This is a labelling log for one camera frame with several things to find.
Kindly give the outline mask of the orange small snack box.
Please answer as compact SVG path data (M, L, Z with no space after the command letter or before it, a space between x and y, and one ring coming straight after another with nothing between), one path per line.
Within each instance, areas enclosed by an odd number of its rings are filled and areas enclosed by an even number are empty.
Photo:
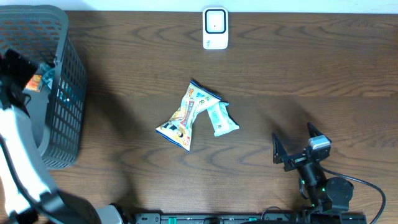
M27 85L25 86L26 90L40 92L42 88L42 75L33 75L32 78L29 80Z

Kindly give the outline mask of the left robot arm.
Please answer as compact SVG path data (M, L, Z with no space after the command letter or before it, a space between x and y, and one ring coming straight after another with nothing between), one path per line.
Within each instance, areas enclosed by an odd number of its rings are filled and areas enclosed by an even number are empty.
M129 223L114 204L96 209L60 190L45 167L32 134L25 86L38 67L12 49L1 56L1 181L10 223Z

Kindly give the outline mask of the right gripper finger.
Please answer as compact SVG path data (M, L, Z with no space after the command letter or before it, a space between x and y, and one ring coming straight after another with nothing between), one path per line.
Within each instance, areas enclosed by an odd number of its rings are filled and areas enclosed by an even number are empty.
M287 152L275 133L272 133L272 141L273 141L273 163L280 164L285 162L286 158L288 158Z
M329 140L329 142L331 142L331 139L328 138L326 135L324 135L321 131L319 131L311 122L307 123L307 129L308 129L308 133L311 138L315 138L318 136L324 136L327 138L327 140Z

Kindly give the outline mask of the large yellow snack bag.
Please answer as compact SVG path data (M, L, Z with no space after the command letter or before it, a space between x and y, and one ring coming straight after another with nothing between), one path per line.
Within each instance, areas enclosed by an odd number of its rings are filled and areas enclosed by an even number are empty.
M220 101L218 95L191 80L178 110L155 130L166 140L189 152L196 117Z

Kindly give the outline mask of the light green wipes packet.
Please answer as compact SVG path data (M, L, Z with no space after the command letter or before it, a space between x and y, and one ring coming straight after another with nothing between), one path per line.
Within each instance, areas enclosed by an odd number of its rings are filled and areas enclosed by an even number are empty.
M207 109L215 137L219 137L239 129L239 126L228 114L226 108L228 105L229 103L220 101Z

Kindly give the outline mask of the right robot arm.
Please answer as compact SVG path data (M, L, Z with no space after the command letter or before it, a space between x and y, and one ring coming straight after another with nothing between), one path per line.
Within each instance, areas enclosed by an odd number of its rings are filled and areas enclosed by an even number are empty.
M303 151L288 155L281 141L272 134L273 163L284 165L286 172L297 170L299 190L311 206L292 214L290 221L302 223L342 223L343 213L349 210L353 184L342 178L327 178L320 162L330 155L331 140L312 123L307 123L310 139Z

